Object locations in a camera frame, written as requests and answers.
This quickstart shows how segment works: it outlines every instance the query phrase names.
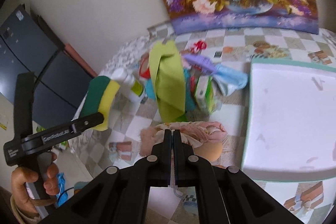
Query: plastic bottle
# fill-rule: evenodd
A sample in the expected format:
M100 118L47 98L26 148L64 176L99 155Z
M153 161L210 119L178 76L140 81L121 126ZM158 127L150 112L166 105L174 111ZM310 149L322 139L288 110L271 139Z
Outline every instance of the plastic bottle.
M120 92L125 95L131 102L138 103L146 95L142 84L128 73L125 68L116 69L111 76L111 79L120 85Z

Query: tablecloth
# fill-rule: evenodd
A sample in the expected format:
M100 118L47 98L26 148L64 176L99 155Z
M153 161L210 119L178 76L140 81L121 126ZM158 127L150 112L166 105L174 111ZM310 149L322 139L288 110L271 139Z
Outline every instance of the tablecloth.
M288 58L304 62L324 62L328 66L336 67L336 35L325 29L320 29L319 35L305 32L282 30L275 28L240 28L215 29L174 35L169 23L159 24L148 29L150 35L132 40L106 64L100 75L110 77L118 67L136 68L141 55L148 51L157 41L172 39L178 50L187 49L198 40L204 40L207 48L201 54L209 57L215 63L232 67L246 73L250 70L250 60L259 58ZM276 49L272 55L256 51L256 43L267 43ZM314 52L323 51L327 58L314 58ZM218 121L228 132L223 142L220 158L212 162L213 165L240 166L245 143L248 118L248 87L237 90L230 96L224 97L217 92L216 96L223 103L209 117L200 116L199 112L187 114L190 121ZM147 99L143 104L129 102L123 95L117 94L110 111L109 129L104 132L87 130L81 136L70 141L72 151L85 164L90 174L95 177L105 168L115 165L124 168L133 165L138 159L140 150L139 133L142 128L160 124L161 118L157 104ZM109 159L110 142L132 142L132 157L130 161ZM304 191L309 191L318 182L309 183L274 183L256 181L256 183L273 196L282 205ZM321 224L331 210L335 200L336 179L323 181L323 201L314 209L306 209L301 220L308 224ZM197 223L197 217L188 215L179 204L171 221L176 223Z

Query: hand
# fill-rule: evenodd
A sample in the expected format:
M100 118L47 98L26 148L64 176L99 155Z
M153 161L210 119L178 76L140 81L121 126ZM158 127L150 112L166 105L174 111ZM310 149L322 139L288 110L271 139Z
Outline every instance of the hand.
M56 160L57 156L52 153L52 160ZM56 175L58 174L58 167L56 164L51 163L47 169L48 179L44 182L43 186L48 195L56 195L59 193L58 180ZM15 200L16 206L26 212L37 213L34 205L30 201L28 196L25 182L35 182L38 179L38 174L25 167L17 167L12 172L11 186L12 194Z

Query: silver screw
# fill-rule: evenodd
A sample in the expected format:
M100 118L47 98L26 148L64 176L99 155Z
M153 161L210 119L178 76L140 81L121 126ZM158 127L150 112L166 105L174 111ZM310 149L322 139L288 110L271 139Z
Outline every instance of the silver screw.
M155 155L149 155L148 157L147 157L147 160L149 161L149 162L154 162L154 161L157 161L157 156L155 156Z
M198 161L198 157L196 155L191 155L188 157L188 160L191 162L196 162Z
M239 168L237 166L234 166L234 165L230 165L227 169L232 174L238 173L238 171L239 171Z
M115 166L110 166L106 169L106 173L108 173L109 175L113 175L115 173L117 173L118 168Z

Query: white tray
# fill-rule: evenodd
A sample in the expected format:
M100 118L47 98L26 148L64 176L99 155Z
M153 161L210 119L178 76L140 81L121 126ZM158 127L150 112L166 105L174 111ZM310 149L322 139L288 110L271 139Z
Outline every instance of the white tray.
M252 179L336 177L336 69L253 59L242 170Z

